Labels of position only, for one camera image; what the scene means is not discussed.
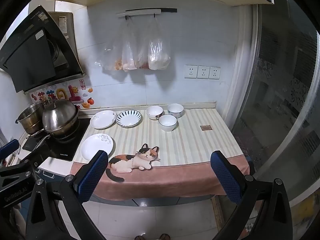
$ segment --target food in plastic bag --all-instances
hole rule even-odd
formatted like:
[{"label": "food in plastic bag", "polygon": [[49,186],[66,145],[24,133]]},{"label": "food in plastic bag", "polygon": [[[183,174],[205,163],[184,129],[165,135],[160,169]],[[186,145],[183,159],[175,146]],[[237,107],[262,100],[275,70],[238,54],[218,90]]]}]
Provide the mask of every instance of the food in plastic bag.
[{"label": "food in plastic bag", "polygon": [[122,69],[122,40],[123,30],[126,28],[127,23],[123,22],[116,35],[111,42],[105,46],[100,57],[96,60],[95,64],[99,65],[106,70],[121,70]]},{"label": "food in plastic bag", "polygon": [[166,69],[170,63],[170,45],[160,29],[155,17],[151,19],[148,27],[148,65],[152,70]]},{"label": "food in plastic bag", "polygon": [[141,34],[139,52],[137,56],[137,68],[149,69],[148,63],[148,47],[149,47],[149,33],[148,28]]},{"label": "food in plastic bag", "polygon": [[126,26],[123,30],[123,44],[122,44],[122,69],[129,71],[137,69],[136,57],[137,57],[137,40],[136,30],[134,28],[131,18],[126,20]]}]

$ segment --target pot lid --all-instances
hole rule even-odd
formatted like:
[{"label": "pot lid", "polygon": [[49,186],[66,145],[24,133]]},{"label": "pot lid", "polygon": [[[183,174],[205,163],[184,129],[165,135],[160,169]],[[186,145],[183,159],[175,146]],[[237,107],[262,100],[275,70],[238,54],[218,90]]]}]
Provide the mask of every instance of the pot lid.
[{"label": "pot lid", "polygon": [[76,114],[76,106],[69,100],[60,99],[48,105],[42,115],[43,127],[54,132],[68,124]]}]

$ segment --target calico cat illustration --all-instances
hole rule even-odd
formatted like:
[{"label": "calico cat illustration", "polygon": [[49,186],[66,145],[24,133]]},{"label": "calico cat illustration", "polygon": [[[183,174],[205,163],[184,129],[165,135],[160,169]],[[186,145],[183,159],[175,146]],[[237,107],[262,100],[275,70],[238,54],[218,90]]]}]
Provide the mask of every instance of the calico cat illustration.
[{"label": "calico cat illustration", "polygon": [[150,170],[150,162],[159,161],[159,147],[149,148],[148,144],[142,145],[142,148],[135,155],[121,154],[114,156],[108,163],[106,168],[107,176],[115,182],[124,182],[124,178],[117,177],[111,173],[111,168],[118,173],[129,173],[132,169]]}]

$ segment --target white plate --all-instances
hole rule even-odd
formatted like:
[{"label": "white plate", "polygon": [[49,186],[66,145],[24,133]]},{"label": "white plate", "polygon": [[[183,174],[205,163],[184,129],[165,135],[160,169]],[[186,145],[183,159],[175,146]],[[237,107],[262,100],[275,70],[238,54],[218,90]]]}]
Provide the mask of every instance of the white plate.
[{"label": "white plate", "polygon": [[87,138],[81,146],[81,155],[87,161],[90,161],[99,150],[110,154],[113,149],[112,138],[104,133],[98,133]]},{"label": "white plate", "polygon": [[111,110],[101,111],[96,113],[90,119],[90,125],[95,129],[105,129],[112,125],[116,120],[117,114]]},{"label": "white plate", "polygon": [[116,118],[117,124],[122,127],[133,127],[138,124],[141,120],[142,116],[139,111],[136,110],[127,110],[118,114]]}]

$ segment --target shoe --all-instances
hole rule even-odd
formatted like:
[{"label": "shoe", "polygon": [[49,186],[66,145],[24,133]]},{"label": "shoe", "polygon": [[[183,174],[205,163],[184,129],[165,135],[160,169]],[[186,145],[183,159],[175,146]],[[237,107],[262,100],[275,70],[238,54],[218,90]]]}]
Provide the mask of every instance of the shoe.
[{"label": "shoe", "polygon": [[134,240],[146,240],[143,236],[136,236]]},{"label": "shoe", "polygon": [[170,236],[167,234],[162,234],[159,238],[159,240],[170,240],[170,239],[171,239]]}]

